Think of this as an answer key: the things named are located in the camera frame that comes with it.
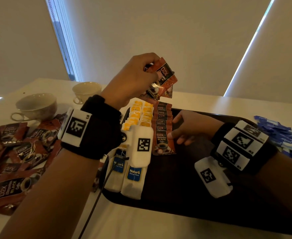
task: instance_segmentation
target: black cable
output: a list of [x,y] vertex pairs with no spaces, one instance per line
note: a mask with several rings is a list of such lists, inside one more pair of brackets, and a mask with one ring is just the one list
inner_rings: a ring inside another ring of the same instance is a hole
[[[122,158],[121,161],[125,161],[125,160],[128,160],[128,159],[129,159],[129,158]],[[103,189],[104,189],[104,186],[106,185],[106,182],[107,182],[107,180],[108,180],[108,177],[111,175],[111,172],[114,170],[115,166],[116,166],[116,164],[114,164],[114,165],[112,166],[111,170],[108,172],[108,175],[107,175],[107,177],[105,178],[104,183],[103,183],[103,186],[102,186],[102,188],[101,188],[101,191],[99,192],[99,195],[98,195],[97,198],[96,198],[96,201],[95,201],[95,203],[94,203],[94,205],[93,205],[93,208],[92,208],[92,210],[91,210],[91,212],[90,212],[90,214],[89,214],[89,216],[88,216],[88,219],[87,219],[86,222],[85,222],[85,225],[84,225],[84,227],[83,227],[83,229],[82,229],[82,231],[81,231],[81,233],[80,233],[78,239],[80,239],[80,238],[82,237],[82,235],[83,235],[83,233],[84,233],[84,231],[85,231],[85,229],[86,229],[86,227],[87,227],[87,225],[88,225],[88,222],[89,222],[90,219],[91,219],[91,216],[92,216],[93,211],[94,211],[94,209],[95,209],[95,207],[96,207],[96,205],[97,205],[97,202],[99,201],[99,198],[100,198],[100,196],[101,196],[101,194],[102,194],[102,191],[103,191]]]

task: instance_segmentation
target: tray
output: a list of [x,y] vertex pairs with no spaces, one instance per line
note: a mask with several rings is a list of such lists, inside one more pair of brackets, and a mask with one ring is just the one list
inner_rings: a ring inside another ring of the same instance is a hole
[[[179,109],[172,109],[174,117],[179,112]],[[129,109],[123,121],[127,119],[128,113]],[[237,123],[244,120],[257,127],[254,122],[240,117],[197,113],[223,122]],[[181,123],[173,124],[173,130]],[[292,213],[253,176],[236,176],[225,170],[233,184],[233,191],[217,199],[209,194],[194,163],[208,157],[213,147],[205,137],[199,137],[189,146],[175,144],[175,155],[152,155],[141,200],[130,199],[106,189],[102,193],[109,201],[120,205],[292,234]],[[104,182],[107,165],[108,158],[101,171],[100,185]]]

